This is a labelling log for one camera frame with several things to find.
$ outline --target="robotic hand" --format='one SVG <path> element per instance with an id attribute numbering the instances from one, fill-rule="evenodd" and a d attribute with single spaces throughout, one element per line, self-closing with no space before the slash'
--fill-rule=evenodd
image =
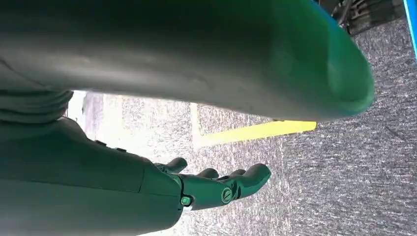
<path id="1" fill-rule="evenodd" d="M 271 175 L 264 164 L 253 165 L 247 171 L 235 170 L 220 178 L 219 173 L 212 168 L 197 175 L 179 174 L 187 166 L 183 158 L 176 158 L 167 165 L 157 163 L 155 166 L 169 174 L 181 186 L 180 203 L 191 210 L 220 207 L 250 196 L 258 192 Z"/>
<path id="2" fill-rule="evenodd" d="M 183 175 L 183 158 L 148 159 L 88 139 L 78 124 L 0 122 L 0 235 L 129 235 L 167 229 L 184 208 L 221 207 L 256 193 L 263 164 L 219 177 Z"/>

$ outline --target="green cylindrical object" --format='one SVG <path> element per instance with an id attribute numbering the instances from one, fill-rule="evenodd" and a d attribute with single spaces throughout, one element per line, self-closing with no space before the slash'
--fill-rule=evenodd
<path id="1" fill-rule="evenodd" d="M 86 89 L 277 119 L 366 110 L 369 66 L 310 0 L 6 1 L 0 89 Z"/>
<path id="2" fill-rule="evenodd" d="M 181 187 L 75 121 L 0 122 L 0 235 L 136 236 L 173 226 Z"/>

